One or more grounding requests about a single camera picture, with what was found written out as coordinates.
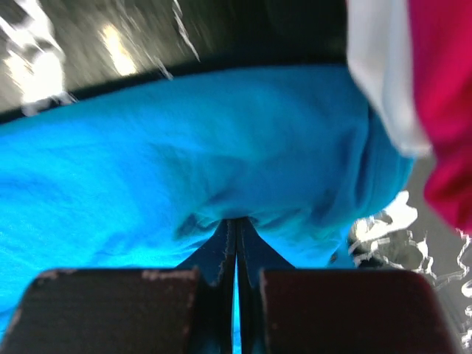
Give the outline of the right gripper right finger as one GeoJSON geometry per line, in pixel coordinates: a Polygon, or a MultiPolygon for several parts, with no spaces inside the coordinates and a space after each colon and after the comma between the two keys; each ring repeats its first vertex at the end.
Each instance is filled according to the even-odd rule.
{"type": "Polygon", "coordinates": [[[297,269],[235,223],[244,353],[460,353],[427,281],[400,270],[297,269]]]}

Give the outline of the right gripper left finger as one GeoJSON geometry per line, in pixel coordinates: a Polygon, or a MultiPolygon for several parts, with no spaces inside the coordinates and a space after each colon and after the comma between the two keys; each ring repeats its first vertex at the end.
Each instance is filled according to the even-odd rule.
{"type": "Polygon", "coordinates": [[[175,268],[55,269],[26,289],[3,353],[230,353],[235,225],[175,268]]]}

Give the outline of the blue t shirt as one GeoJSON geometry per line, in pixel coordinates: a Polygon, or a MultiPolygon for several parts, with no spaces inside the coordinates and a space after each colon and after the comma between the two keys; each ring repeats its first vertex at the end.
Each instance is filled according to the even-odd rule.
{"type": "Polygon", "coordinates": [[[3,124],[1,342],[42,273],[175,268],[223,221],[330,268],[413,165],[339,65],[149,82],[3,124]]]}

